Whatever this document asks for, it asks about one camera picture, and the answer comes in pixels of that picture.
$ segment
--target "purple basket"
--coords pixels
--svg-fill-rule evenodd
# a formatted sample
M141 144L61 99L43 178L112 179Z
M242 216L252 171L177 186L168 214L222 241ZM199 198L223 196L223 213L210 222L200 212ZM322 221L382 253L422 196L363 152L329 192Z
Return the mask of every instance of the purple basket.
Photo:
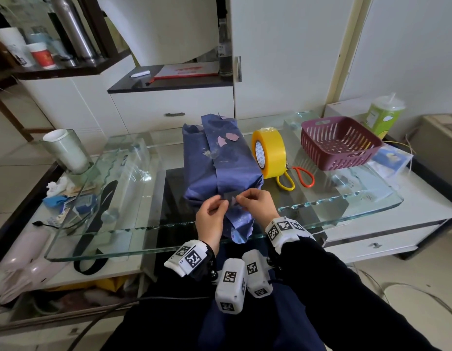
M312 119L301 127L301 145L322 171L363 165L382 146L374 133L349 117Z

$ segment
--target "blue wrapping paper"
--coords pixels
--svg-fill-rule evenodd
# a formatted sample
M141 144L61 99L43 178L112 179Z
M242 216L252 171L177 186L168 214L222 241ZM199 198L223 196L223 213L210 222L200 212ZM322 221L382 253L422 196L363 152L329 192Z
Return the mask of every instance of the blue wrapping paper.
M247 145L237 121L217 115L201 117L203 128L184 124L184 198L199 207L206 199L248 188L260 188L263 175ZM226 139L226 133L239 139ZM218 137L225 139L220 146ZM236 243L244 243L252 234L253 218L240 206L230 205L223 224L223 235Z

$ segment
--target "glass table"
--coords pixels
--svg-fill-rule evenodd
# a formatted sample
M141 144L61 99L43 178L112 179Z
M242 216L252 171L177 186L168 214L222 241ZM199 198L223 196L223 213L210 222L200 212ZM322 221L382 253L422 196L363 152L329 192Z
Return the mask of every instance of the glass table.
M278 212L314 233L399 206L403 199L369 165L327 172L314 165L300 145L300 123L316 117L301 112L238 121L249 145L254 130L278 129L288 163L315 176L314 186L304 188L289 170L293 191L280 189L274 178L265 180L262 188L270 191ZM93 166L95 178L72 202L45 257L59 262L150 254L196 239L195 211L182 197L183 166L181 128L111 137ZM254 226L251 239L264 236Z

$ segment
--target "packing tape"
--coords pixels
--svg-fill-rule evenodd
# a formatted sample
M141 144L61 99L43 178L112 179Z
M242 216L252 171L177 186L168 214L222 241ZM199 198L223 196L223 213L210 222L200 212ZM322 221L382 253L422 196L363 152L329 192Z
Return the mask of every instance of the packing tape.
M286 149L277 129L265 127L253 132L252 154L264 179L278 177L286 172Z

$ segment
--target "person's left hand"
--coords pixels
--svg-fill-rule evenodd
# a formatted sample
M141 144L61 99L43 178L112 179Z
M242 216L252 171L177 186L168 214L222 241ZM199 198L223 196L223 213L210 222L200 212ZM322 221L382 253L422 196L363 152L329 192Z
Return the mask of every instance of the person's left hand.
M221 196L216 195L203 202L196 214L195 225L198 239L207 243L215 256L219 251L219 241L223 234L223 219L228 206L228 201L221 200Z

